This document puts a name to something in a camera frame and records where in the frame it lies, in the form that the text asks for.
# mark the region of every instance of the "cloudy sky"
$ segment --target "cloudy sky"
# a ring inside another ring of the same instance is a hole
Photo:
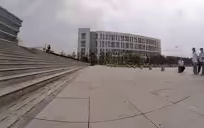
[[[204,0],[0,0],[23,20],[22,45],[72,52],[80,27],[161,39],[164,55],[204,47]]]

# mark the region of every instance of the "steps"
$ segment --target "steps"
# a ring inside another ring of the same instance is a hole
[[[86,63],[40,50],[0,43],[0,128],[16,123],[60,88],[67,75],[86,66]]]

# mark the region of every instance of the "concrete pavement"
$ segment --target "concrete pavement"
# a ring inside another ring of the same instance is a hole
[[[88,67],[32,118],[26,128],[201,128],[204,77]]]

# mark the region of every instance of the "person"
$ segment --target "person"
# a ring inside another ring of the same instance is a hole
[[[51,51],[51,45],[49,44],[48,47],[47,47],[46,52],[50,52],[50,51]]]
[[[192,48],[192,64],[193,64],[193,73],[197,75],[198,74],[197,72],[198,54],[196,53],[195,48]]]
[[[202,75],[204,75],[204,50],[203,48],[200,48],[200,53],[198,57],[198,74],[200,73],[202,69]]]
[[[184,70],[185,70],[184,61],[182,58],[180,58],[178,60],[178,73],[182,73],[182,72],[184,72]]]

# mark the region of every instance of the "building facade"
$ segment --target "building facade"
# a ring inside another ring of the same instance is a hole
[[[0,6],[0,42],[17,43],[22,20]]]
[[[123,56],[126,53],[138,56],[154,56],[161,54],[160,39],[128,33],[90,31],[90,28],[79,28],[78,58],[90,57],[95,53],[97,59],[101,54]]]

